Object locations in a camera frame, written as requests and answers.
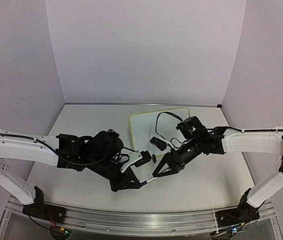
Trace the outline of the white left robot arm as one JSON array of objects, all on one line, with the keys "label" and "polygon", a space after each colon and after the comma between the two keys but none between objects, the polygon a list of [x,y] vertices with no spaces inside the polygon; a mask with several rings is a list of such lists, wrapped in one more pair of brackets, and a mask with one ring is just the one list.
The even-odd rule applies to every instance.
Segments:
[{"label": "white left robot arm", "polygon": [[142,183],[131,169],[141,160],[139,151],[125,149],[120,135],[112,129],[95,136],[70,134],[32,136],[0,129],[0,186],[14,195],[39,218],[49,213],[44,193],[13,173],[5,159],[46,164],[78,172],[89,169],[109,180],[113,192],[139,189]]}]

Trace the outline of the white whiteboard yellow rim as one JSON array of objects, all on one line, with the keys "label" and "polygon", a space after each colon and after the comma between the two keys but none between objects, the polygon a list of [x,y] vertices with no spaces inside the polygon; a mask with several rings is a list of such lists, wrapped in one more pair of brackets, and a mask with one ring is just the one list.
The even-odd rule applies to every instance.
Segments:
[{"label": "white whiteboard yellow rim", "polygon": [[176,126],[190,117],[188,107],[178,107],[166,110],[158,110],[144,113],[133,114],[129,117],[130,133],[132,146],[135,150],[149,151],[156,157],[162,157],[169,152],[170,147],[160,151],[150,143],[152,137],[164,138],[166,141],[172,141],[177,147],[185,141],[182,133],[176,129]]}]

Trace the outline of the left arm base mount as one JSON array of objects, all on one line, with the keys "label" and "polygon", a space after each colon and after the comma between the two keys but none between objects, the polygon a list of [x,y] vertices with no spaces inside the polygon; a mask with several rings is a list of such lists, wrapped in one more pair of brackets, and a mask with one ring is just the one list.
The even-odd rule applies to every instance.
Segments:
[{"label": "left arm base mount", "polygon": [[65,220],[67,210],[64,207],[47,204],[45,202],[34,202],[24,205],[22,213],[32,218],[62,224]]}]

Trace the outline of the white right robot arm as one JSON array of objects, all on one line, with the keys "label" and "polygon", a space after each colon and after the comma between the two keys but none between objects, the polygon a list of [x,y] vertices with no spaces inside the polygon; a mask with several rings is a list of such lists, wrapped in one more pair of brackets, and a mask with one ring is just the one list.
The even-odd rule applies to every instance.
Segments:
[{"label": "white right robot arm", "polygon": [[197,120],[186,120],[176,129],[181,131],[187,142],[162,157],[152,173],[153,177],[177,174],[200,154],[266,153],[280,156],[280,166],[266,180],[247,190],[237,209],[246,212],[257,210],[283,187],[283,127],[237,129],[217,126],[208,130]]}]

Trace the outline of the white marker pen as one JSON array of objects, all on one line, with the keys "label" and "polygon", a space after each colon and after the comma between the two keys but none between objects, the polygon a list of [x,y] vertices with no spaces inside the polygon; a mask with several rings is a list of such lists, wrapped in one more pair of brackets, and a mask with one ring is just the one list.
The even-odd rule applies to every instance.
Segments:
[{"label": "white marker pen", "polygon": [[149,178],[149,179],[143,181],[142,183],[147,182],[147,184],[149,184],[149,183],[151,183],[152,181],[156,180],[157,178],[158,178],[158,177],[152,177],[152,178]]}]

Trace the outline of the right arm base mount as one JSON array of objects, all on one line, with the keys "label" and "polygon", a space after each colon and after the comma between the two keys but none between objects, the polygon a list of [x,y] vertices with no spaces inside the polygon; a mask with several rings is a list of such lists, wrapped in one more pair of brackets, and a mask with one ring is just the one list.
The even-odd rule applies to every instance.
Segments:
[{"label": "right arm base mount", "polygon": [[245,209],[231,208],[227,210],[220,210],[215,213],[217,224],[219,227],[228,227],[239,225],[242,223],[249,223],[260,218],[259,211],[256,208]]}]

